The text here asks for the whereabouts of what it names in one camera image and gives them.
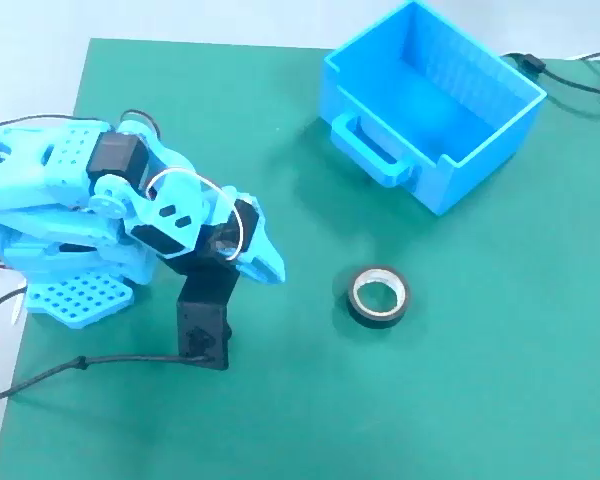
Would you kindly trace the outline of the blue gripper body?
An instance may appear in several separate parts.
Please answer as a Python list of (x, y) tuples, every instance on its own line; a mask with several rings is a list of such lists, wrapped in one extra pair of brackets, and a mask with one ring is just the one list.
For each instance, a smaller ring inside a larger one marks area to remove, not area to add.
[(125, 232), (164, 259), (196, 249), (211, 228), (227, 227), (230, 241), (221, 255), (233, 259), (241, 248), (240, 198), (234, 187), (219, 187), (192, 167), (167, 167), (150, 176), (129, 197), (132, 213)]

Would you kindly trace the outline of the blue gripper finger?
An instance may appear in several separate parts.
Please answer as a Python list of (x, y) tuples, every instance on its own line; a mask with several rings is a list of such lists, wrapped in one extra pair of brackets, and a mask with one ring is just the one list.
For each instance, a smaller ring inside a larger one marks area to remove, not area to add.
[(286, 280), (284, 261), (266, 232), (266, 217), (254, 196), (241, 196), (236, 201), (249, 242), (235, 261), (236, 269), (246, 277), (265, 284), (281, 284)]

